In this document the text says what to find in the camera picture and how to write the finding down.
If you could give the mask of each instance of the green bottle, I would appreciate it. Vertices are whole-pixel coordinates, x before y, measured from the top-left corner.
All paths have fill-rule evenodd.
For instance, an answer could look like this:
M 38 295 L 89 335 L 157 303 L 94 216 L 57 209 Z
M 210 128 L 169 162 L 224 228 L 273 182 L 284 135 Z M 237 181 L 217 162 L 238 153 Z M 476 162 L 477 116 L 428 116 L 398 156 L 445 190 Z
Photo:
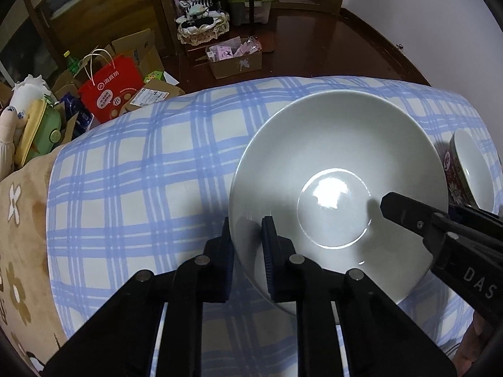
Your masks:
M 66 64 L 68 65 L 68 70 L 71 72 L 72 75 L 75 76 L 75 74 L 80 68 L 80 65 L 82 64 L 82 61 L 79 61 L 76 57 L 70 55 L 70 51 L 66 51 L 64 53 L 64 57 L 66 58 Z

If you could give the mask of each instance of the plush toy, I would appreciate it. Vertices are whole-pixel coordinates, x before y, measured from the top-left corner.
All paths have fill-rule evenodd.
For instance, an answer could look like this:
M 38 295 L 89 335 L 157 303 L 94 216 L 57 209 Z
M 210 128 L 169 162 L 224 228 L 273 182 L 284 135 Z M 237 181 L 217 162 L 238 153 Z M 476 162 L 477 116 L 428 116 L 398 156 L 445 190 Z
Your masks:
M 26 126 L 28 110 L 33 101 L 44 98 L 44 95 L 52 95 L 52 93 L 42 76 L 34 78 L 32 75 L 28 75 L 23 82 L 17 83 L 13 91 L 10 105 L 18 113 L 17 130 L 14 134 L 14 145 L 17 146 Z
M 0 181 L 12 173 L 14 131 L 18 122 L 16 108 L 9 106 L 0 114 Z

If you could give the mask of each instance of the white ceramic bowl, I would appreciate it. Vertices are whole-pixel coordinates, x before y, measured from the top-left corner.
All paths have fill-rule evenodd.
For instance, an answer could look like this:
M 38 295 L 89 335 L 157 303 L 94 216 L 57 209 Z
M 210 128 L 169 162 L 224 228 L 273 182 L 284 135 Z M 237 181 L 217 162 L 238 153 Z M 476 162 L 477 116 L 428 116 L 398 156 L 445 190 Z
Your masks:
M 262 218 L 323 268 L 358 267 L 395 302 L 429 269 L 422 239 L 381 214 L 389 191 L 447 211 L 442 163 L 421 127 L 392 103 L 338 90 L 309 95 L 268 120 L 232 182 L 232 240 L 251 282 L 266 297 Z M 295 313 L 294 304 L 280 307 Z
M 479 208 L 492 211 L 495 194 L 491 172 L 476 142 L 468 132 L 459 129 L 454 133 L 451 147 L 454 150 L 453 161 L 461 173 L 461 183 L 471 201 L 469 204 L 475 201 Z

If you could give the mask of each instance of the blue checkered fabric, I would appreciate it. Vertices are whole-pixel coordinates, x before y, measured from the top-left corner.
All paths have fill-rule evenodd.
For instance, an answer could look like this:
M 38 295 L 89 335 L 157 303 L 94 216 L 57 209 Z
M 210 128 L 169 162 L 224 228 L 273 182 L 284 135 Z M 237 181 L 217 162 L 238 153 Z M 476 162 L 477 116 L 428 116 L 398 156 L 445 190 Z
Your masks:
M 410 114 L 443 154 L 464 128 L 490 167 L 500 162 L 475 109 L 458 94 L 359 77 L 274 78 L 177 97 L 128 113 L 65 146 L 47 201 L 54 302 L 67 336 L 136 271 L 172 271 L 220 235 L 246 145 L 279 109 L 305 95 L 354 89 Z M 438 345 L 460 340 L 472 311 L 428 274 L 401 303 Z M 204 308 L 204 376 L 296 375 L 295 319 L 264 300 L 236 263 L 231 298 Z

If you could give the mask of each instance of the screw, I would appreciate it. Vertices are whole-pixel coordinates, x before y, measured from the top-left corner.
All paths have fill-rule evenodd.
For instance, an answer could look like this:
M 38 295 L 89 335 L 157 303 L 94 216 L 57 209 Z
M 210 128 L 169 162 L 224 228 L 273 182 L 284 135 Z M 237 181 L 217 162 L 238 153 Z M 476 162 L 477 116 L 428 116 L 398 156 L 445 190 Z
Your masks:
M 198 255 L 196 256 L 196 259 L 194 259 L 194 262 L 196 263 L 196 265 L 200 265 L 200 266 L 205 266 L 205 265 L 208 265 L 210 263 L 211 259 L 205 255 Z
M 148 281 L 151 276 L 152 276 L 152 272 L 147 271 L 146 269 L 143 269 L 135 275 L 135 279 L 140 282 L 145 282 L 145 281 Z
M 458 240 L 459 239 L 459 235 L 458 234 L 454 234 L 453 232 L 449 231 L 447 234 L 446 234 L 449 238 L 453 239 L 453 240 Z
M 363 277 L 365 276 L 363 271 L 358 268 L 350 269 L 348 274 L 349 274 L 350 278 L 354 279 L 355 281 L 361 281 L 363 279 Z
M 300 255 L 300 254 L 290 255 L 290 258 L 288 258 L 288 259 L 290 260 L 291 263 L 293 263 L 295 265 L 303 264 L 304 261 L 306 260 L 306 258 L 304 258 L 304 256 Z

